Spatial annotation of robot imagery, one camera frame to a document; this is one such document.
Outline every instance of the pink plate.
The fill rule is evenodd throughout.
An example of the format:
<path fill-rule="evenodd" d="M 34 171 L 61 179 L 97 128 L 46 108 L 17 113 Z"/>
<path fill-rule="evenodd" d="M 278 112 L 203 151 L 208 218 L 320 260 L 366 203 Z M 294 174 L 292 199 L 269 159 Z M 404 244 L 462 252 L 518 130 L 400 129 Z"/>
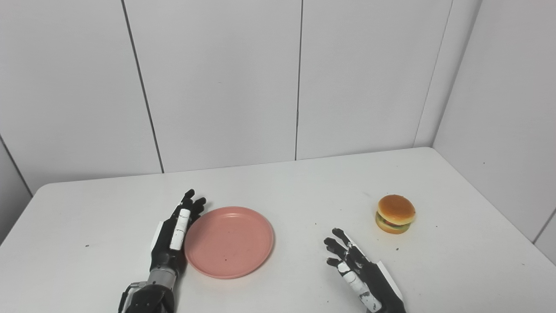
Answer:
<path fill-rule="evenodd" d="M 244 207 L 224 207 L 199 218 L 187 231 L 184 250 L 189 264 L 214 278 L 237 278 L 256 270 L 274 244 L 272 226 Z"/>

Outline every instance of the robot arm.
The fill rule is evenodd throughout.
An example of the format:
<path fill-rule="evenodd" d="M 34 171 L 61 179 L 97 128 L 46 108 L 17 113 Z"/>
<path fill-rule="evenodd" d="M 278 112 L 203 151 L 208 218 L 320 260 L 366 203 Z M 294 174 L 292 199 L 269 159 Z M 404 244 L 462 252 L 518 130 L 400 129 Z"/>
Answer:
<path fill-rule="evenodd" d="M 151 251 L 151 267 L 147 281 L 132 283 L 122 294 L 118 313 L 124 311 L 131 289 L 137 289 L 125 308 L 126 313 L 174 313 L 174 284 L 186 265 L 183 239 L 190 225 L 205 209 L 205 198 L 193 202 L 195 191 L 185 193 L 170 218 L 165 220 Z"/>

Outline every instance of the top bun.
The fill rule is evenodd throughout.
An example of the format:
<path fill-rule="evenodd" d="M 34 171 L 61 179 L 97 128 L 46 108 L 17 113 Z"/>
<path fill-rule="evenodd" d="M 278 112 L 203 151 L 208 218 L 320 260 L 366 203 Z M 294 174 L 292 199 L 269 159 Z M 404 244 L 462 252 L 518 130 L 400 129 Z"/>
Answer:
<path fill-rule="evenodd" d="M 415 219 L 415 208 L 406 198 L 389 194 L 379 201 L 379 214 L 388 222 L 405 225 Z"/>

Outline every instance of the white finger segment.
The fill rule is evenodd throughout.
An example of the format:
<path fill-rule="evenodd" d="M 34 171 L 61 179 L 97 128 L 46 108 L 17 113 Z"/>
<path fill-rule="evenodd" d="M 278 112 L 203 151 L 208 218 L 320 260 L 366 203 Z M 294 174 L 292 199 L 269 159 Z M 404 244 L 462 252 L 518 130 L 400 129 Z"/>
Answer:
<path fill-rule="evenodd" d="M 177 218 L 176 228 L 174 228 L 174 233 L 172 235 L 172 241 L 170 242 L 170 249 L 180 250 L 183 245 L 183 238 L 185 237 L 185 230 L 187 229 L 187 223 L 189 222 L 189 215 L 191 211 L 188 209 L 181 209 L 180 215 Z"/>
<path fill-rule="evenodd" d="M 375 313 L 382 308 L 382 304 L 371 294 L 367 284 L 365 284 L 345 262 L 338 264 L 337 268 L 344 280 L 350 285 L 351 289 L 355 291 L 361 302 L 371 313 Z"/>

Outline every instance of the white wall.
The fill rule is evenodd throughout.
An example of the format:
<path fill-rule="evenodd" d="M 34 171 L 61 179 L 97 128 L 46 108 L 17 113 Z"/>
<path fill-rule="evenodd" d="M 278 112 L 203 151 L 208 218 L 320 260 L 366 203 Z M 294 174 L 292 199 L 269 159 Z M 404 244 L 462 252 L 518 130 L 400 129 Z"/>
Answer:
<path fill-rule="evenodd" d="M 433 145 L 481 1 L 452 1 L 413 147 Z"/>
<path fill-rule="evenodd" d="M 300 0 L 126 7 L 166 172 L 294 160 Z"/>
<path fill-rule="evenodd" d="M 550 219 L 547 227 L 540 234 L 535 246 L 541 250 L 554 264 L 556 264 L 556 219 L 554 216 Z"/>
<path fill-rule="evenodd" d="M 29 200 L 31 195 L 0 139 L 0 244 Z"/>
<path fill-rule="evenodd" d="M 160 172 L 119 1 L 1 1 L 0 69 L 0 133 L 31 191 Z"/>
<path fill-rule="evenodd" d="M 483 1 L 434 142 L 532 241 L 556 208 L 554 16 L 553 1 Z"/>
<path fill-rule="evenodd" d="M 436 61 L 451 79 L 477 3 L 305 0 L 297 157 L 411 148 L 421 116 L 418 146 L 432 143 L 445 97 L 425 100 L 447 89 L 430 85 Z"/>

